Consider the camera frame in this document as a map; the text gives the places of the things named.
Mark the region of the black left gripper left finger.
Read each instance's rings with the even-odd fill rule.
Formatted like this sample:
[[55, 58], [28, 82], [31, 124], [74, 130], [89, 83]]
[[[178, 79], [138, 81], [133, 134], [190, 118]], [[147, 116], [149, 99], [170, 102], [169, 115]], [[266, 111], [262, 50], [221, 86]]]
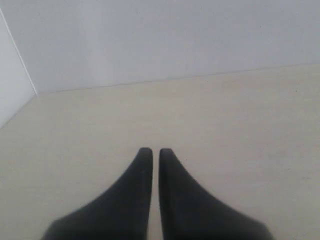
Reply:
[[147, 239], [152, 181], [153, 152], [142, 147], [109, 189], [84, 207], [55, 220], [42, 239]]

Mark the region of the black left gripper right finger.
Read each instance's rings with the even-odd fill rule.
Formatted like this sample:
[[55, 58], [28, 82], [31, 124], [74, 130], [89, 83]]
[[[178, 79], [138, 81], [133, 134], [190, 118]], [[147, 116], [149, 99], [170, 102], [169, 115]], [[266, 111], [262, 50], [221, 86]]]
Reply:
[[272, 240], [261, 222], [205, 190], [174, 151], [159, 151], [158, 194], [165, 240]]

